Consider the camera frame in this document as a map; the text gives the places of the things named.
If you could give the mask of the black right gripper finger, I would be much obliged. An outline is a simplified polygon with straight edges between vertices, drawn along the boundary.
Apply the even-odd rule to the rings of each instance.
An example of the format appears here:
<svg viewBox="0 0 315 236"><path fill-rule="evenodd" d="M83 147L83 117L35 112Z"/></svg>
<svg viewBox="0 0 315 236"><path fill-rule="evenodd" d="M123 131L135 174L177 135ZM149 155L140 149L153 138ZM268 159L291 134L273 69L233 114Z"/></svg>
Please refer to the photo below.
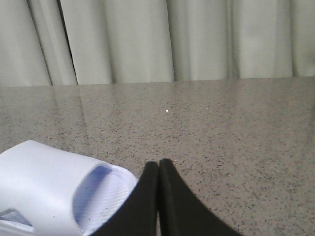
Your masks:
<svg viewBox="0 0 315 236"><path fill-rule="evenodd" d="M147 162L134 190L94 236L155 236L158 164Z"/></svg>
<svg viewBox="0 0 315 236"><path fill-rule="evenodd" d="M240 235L201 203L170 159L159 162L158 186L158 210L163 236Z"/></svg>

